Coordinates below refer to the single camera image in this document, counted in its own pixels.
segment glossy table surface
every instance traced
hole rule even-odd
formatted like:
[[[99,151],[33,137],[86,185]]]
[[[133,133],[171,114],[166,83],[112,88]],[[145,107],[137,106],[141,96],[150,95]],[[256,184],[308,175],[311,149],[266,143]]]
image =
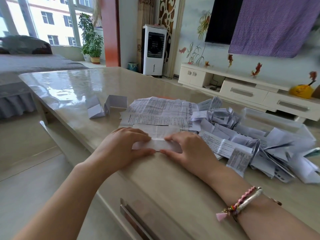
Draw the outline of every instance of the glossy table surface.
[[[110,132],[118,128],[119,112],[123,111],[111,108],[110,115],[90,120],[85,100],[94,94],[102,104],[109,94],[127,96],[129,104],[134,99],[151,96],[195,103],[210,98],[198,90],[120,67],[28,73],[20,75],[20,78],[91,152]],[[232,107],[236,112],[243,108],[242,105],[224,101],[222,108],[226,107]],[[233,220],[223,223],[217,221],[215,214],[225,207],[219,196],[162,154],[156,153],[134,162],[122,173],[192,238],[247,239],[244,231]],[[320,232],[319,185],[305,185],[297,179],[285,184],[250,168],[246,170],[244,178],[252,185],[263,187],[267,196],[281,201],[285,209]]]

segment pink tassel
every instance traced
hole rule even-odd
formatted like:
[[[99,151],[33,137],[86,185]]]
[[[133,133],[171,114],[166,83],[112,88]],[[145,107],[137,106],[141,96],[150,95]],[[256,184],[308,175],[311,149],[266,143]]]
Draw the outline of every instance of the pink tassel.
[[[228,215],[228,213],[224,213],[224,212],[216,214],[218,221],[222,221],[223,219],[225,219],[227,217],[227,215]]]

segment cabinet handle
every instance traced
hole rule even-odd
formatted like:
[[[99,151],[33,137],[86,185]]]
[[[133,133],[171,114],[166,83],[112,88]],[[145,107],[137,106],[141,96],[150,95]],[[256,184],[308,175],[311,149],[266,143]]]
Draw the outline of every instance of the cabinet handle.
[[[160,240],[122,198],[120,212],[143,240]]]
[[[237,93],[237,94],[241,94],[243,96],[247,96],[247,97],[253,97],[254,96],[254,94],[252,92],[247,92],[247,91],[244,91],[244,90],[240,90],[238,88],[231,88],[230,91],[234,92],[234,93]]]
[[[279,100],[277,102],[277,104],[279,104],[281,106],[284,106],[284,107],[287,107],[287,108],[290,108],[290,109],[299,110],[299,111],[302,111],[302,112],[307,112],[308,110],[310,110],[309,107],[301,106],[299,104],[289,103],[289,102],[286,102],[286,101],[283,101],[283,100]]]

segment hand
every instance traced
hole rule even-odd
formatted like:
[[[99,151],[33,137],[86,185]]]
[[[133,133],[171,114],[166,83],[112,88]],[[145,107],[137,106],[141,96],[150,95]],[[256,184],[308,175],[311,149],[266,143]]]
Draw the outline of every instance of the hand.
[[[133,160],[156,153],[151,148],[132,149],[135,142],[150,140],[151,137],[140,129],[119,128],[111,132],[85,162],[93,165],[105,180]]]
[[[171,160],[185,167],[189,172],[203,181],[213,169],[222,165],[202,138],[190,132],[178,132],[165,137],[167,141],[176,141],[181,145],[182,153],[170,150],[160,150]]]

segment plastic container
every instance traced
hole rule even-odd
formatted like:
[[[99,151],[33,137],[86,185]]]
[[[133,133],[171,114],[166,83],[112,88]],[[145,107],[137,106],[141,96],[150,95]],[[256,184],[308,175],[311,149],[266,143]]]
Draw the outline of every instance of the plastic container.
[[[276,127],[280,130],[294,133],[298,137],[305,137],[316,141],[316,138],[311,134],[306,125],[251,108],[242,109],[240,124],[264,132],[270,132]]]

